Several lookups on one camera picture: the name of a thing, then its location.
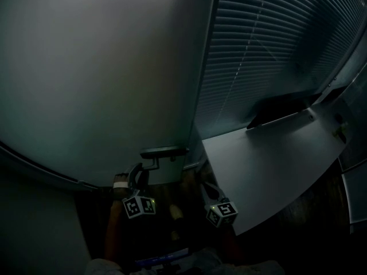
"dark floor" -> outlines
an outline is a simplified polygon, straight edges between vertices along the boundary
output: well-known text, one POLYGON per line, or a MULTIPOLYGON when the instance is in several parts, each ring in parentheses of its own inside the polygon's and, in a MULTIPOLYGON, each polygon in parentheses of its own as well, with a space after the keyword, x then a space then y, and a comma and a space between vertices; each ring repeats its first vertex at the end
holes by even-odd
MULTIPOLYGON (((215 229, 205 220, 199 188, 202 181, 214 182, 208 164, 198 174, 184 172, 180 182, 150 186, 156 217, 129 221, 134 225, 129 226, 128 244, 135 259, 186 246, 197 250, 212 245, 215 229), (182 209, 190 233, 179 243, 171 242, 176 227, 169 214, 172 203, 182 209)), ((91 256, 101 257, 111 201, 107 195, 90 192, 80 192, 75 199, 91 256)), ((348 202, 337 161, 298 199, 238 236, 237 241, 245 254, 242 264, 277 260, 287 274, 351 274, 366 254, 361 249, 366 235, 349 234, 348 202)))

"blind slat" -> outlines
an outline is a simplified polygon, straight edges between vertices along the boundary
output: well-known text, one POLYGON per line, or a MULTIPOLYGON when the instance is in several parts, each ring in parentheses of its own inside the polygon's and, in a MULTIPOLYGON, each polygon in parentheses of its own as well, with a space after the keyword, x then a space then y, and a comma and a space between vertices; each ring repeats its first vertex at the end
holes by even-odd
POLYGON ((219 0, 196 113, 202 137, 249 123, 266 98, 318 90, 364 25, 365 4, 219 0))

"desk surface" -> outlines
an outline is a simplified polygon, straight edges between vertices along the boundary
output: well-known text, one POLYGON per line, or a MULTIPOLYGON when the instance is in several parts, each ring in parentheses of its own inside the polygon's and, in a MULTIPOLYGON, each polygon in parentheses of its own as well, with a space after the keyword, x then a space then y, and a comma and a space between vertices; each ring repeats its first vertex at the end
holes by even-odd
MULTIPOLYGON (((237 235, 262 223, 307 190, 346 144, 333 136, 333 115, 350 116, 346 106, 318 106, 247 131, 203 141, 218 185, 236 204, 237 235)), ((350 119, 345 132, 352 136, 350 119)))

